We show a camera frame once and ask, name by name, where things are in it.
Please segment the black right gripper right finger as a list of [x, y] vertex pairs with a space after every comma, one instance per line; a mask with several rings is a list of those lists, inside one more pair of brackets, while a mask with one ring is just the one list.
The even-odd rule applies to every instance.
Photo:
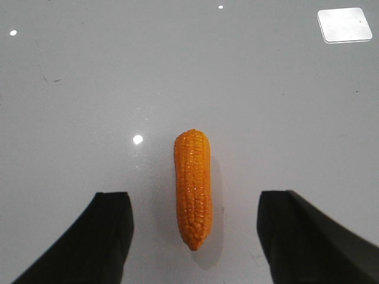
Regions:
[[274, 283], [378, 283], [378, 247], [294, 191], [263, 191], [256, 222]]

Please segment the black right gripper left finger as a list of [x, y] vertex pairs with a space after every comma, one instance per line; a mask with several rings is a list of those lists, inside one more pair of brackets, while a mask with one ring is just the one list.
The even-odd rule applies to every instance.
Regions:
[[15, 283], [121, 283], [134, 233], [127, 192], [98, 192]]

